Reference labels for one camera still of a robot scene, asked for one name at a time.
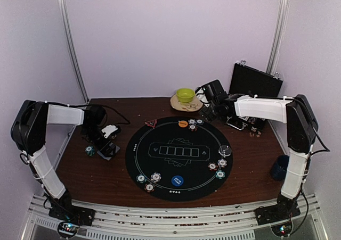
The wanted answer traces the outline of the green fifty chip bottom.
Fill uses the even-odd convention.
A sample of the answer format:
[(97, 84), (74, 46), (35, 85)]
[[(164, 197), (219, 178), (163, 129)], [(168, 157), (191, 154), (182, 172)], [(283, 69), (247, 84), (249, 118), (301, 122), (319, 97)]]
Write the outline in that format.
[(138, 175), (137, 177), (136, 177), (136, 181), (138, 182), (138, 183), (145, 183), (146, 182), (146, 176), (145, 175), (142, 175), (142, 174), (140, 174), (140, 175)]

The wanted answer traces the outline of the black hundred chip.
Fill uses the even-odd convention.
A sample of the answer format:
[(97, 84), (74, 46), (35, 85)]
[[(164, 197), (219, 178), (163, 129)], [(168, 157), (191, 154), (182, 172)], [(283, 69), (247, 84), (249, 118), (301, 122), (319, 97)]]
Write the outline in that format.
[(189, 125), (189, 129), (191, 131), (196, 131), (197, 130), (197, 126), (196, 125)]
[(151, 183), (148, 183), (144, 186), (144, 190), (147, 192), (147, 193), (151, 193), (155, 190), (155, 185), (154, 184), (151, 184)]

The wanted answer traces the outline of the green chip stack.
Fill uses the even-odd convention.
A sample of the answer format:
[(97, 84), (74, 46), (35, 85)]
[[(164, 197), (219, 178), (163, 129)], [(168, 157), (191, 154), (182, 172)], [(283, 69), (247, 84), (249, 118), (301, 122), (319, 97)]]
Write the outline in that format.
[(87, 154), (88, 156), (92, 157), (92, 156), (94, 156), (94, 154), (95, 154), (95, 149), (94, 149), (93, 146), (87, 146), (87, 147), (85, 148), (85, 152), (86, 152), (86, 154)]

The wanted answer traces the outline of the green plastic bowl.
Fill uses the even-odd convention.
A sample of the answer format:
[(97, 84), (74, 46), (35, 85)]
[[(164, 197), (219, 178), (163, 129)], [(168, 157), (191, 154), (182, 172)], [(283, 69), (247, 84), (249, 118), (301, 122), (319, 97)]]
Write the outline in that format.
[(180, 102), (183, 103), (189, 103), (193, 100), (195, 97), (195, 92), (194, 90), (190, 88), (180, 88), (176, 91), (176, 97)]

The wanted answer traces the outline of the black hundred chip top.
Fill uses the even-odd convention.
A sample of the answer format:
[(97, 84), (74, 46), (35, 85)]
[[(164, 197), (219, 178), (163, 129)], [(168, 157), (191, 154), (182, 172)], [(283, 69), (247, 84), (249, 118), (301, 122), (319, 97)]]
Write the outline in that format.
[(196, 125), (189, 125), (189, 129), (191, 131), (196, 131), (197, 130), (197, 126)]

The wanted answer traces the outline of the aluminium front rail frame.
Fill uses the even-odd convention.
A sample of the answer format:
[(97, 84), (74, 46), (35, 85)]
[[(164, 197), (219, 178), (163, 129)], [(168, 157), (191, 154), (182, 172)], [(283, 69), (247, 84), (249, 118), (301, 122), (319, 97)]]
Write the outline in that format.
[[(290, 238), (273, 232), (285, 220), (264, 225), (256, 220), (254, 210), (274, 205), (275, 199), (203, 208), (134, 208), (74, 200), (96, 213), (92, 226), (81, 226), (71, 239), (331, 239), (315, 194), (306, 197), (307, 217)], [(32, 197), (19, 239), (62, 239), (56, 232), (59, 220), (48, 216), (44, 200)]]

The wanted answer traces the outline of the blue ten chip bottom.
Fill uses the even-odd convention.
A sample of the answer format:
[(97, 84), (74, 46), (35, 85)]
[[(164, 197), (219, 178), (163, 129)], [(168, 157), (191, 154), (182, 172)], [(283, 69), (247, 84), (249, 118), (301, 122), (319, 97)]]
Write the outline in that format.
[(158, 172), (154, 172), (151, 176), (150, 176), (150, 180), (153, 182), (153, 183), (157, 183), (161, 180), (161, 174), (158, 173)]

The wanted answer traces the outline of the black hundred chip bottom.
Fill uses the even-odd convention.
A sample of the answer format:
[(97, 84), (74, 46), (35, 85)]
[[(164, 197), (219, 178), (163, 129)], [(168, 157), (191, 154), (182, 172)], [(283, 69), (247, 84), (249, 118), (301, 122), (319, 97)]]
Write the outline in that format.
[(155, 185), (154, 184), (151, 184), (151, 183), (148, 183), (144, 186), (144, 190), (147, 192), (147, 193), (151, 193), (155, 190)]

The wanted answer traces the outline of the black poker chip case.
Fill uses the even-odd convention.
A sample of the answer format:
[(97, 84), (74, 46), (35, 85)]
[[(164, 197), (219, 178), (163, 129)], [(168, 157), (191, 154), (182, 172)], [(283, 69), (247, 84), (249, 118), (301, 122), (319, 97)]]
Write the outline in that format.
[[(251, 94), (262, 97), (277, 97), (283, 80), (266, 72), (259, 71), (243, 63), (233, 68), (229, 94)], [(249, 130), (252, 137), (260, 137), (266, 124), (265, 119), (254, 117), (229, 117), (226, 124), (239, 131)]]

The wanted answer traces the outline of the left aluminium post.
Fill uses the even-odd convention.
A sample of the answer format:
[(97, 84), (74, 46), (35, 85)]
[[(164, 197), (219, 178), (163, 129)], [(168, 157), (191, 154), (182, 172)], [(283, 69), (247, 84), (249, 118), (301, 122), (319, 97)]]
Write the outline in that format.
[(58, 4), (59, 4), (61, 17), (62, 17), (64, 34), (66, 37), (67, 48), (68, 48), (68, 53), (69, 53), (70, 60), (71, 60), (72, 69), (74, 71), (74, 74), (76, 77), (76, 82), (77, 82), (78, 87), (80, 89), (80, 93), (82, 95), (82, 98), (83, 98), (85, 103), (88, 103), (90, 101), (90, 99), (89, 99), (89, 96), (88, 96), (86, 88), (85, 88), (85, 83), (84, 83), (84, 80), (83, 80), (83, 77), (82, 77), (82, 74), (80, 71), (78, 58), (76, 55), (76, 49), (75, 49), (74, 40), (72, 37), (66, 0), (58, 0)]

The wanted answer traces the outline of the round black poker mat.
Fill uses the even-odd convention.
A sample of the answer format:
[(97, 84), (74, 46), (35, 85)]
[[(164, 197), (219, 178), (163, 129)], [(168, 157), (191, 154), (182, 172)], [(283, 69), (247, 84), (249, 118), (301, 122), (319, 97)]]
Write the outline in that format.
[[(180, 120), (189, 121), (188, 117), (166, 117), (157, 119), (155, 129), (144, 125), (130, 139), (125, 153), (126, 169), (136, 185), (144, 190), (148, 183), (155, 185), (155, 190), (148, 193), (156, 198), (172, 201), (194, 201), (216, 192), (227, 180), (233, 166), (233, 153), (222, 157), (218, 149), (222, 145), (231, 147), (228, 139), (216, 127), (204, 122), (191, 131), (189, 125), (181, 128)], [(208, 169), (209, 163), (219, 159), (227, 160), (225, 168), (218, 165), (216, 171), (224, 171), (225, 177), (217, 179), (216, 171)], [(150, 176), (158, 172), (161, 180), (153, 183)], [(136, 177), (145, 175), (146, 182), (138, 183)], [(171, 183), (173, 176), (184, 178), (181, 187)]]

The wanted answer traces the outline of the blue fifty chip top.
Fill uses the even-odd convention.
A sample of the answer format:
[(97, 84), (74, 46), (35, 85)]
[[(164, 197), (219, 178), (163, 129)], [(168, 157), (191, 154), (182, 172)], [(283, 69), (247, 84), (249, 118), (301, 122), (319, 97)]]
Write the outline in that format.
[(196, 120), (196, 124), (197, 124), (197, 125), (202, 125), (203, 123), (204, 123), (204, 122), (203, 122), (201, 119), (197, 119), (197, 120)]

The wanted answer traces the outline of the orange big blind button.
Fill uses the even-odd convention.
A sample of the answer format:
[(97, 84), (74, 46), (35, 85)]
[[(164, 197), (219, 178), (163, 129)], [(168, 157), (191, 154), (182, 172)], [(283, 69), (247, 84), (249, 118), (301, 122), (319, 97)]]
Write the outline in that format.
[(178, 122), (178, 125), (181, 127), (181, 128), (186, 128), (188, 126), (188, 122), (185, 121), (185, 120), (180, 120)]

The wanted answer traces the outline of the clear dealer button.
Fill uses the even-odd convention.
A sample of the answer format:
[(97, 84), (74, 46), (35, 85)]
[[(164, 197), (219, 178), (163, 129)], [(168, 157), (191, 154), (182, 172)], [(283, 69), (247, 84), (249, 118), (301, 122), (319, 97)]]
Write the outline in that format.
[(230, 146), (228, 145), (222, 145), (219, 147), (218, 149), (218, 153), (222, 156), (222, 157), (228, 157), (232, 154), (232, 149)]

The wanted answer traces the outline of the dark blue mug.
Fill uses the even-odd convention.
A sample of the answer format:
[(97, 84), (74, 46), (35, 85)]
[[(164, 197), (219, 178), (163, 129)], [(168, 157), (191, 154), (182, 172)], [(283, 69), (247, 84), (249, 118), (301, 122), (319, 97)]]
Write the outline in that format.
[(289, 156), (287, 155), (278, 156), (270, 170), (271, 178), (275, 181), (284, 181), (287, 173), (288, 163)]

